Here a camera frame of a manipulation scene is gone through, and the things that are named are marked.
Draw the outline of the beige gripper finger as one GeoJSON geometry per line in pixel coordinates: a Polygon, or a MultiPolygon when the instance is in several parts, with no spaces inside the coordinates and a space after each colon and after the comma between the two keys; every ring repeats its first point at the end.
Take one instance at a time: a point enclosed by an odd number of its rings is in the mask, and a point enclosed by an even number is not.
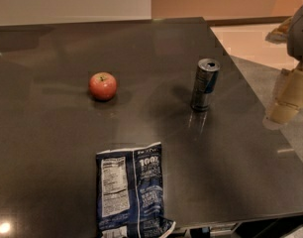
{"type": "Polygon", "coordinates": [[[297,106],[288,103],[273,103],[266,109],[266,117],[275,123],[286,124],[298,112],[297,106]]]}

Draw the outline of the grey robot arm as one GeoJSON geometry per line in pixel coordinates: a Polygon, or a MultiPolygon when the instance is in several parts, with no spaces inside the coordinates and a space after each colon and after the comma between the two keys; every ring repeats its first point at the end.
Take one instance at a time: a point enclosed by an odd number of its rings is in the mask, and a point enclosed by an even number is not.
{"type": "Polygon", "coordinates": [[[264,118],[273,128],[287,124],[303,108],[303,5],[288,21],[286,37],[287,53],[298,64],[283,69],[275,82],[264,118]]]}

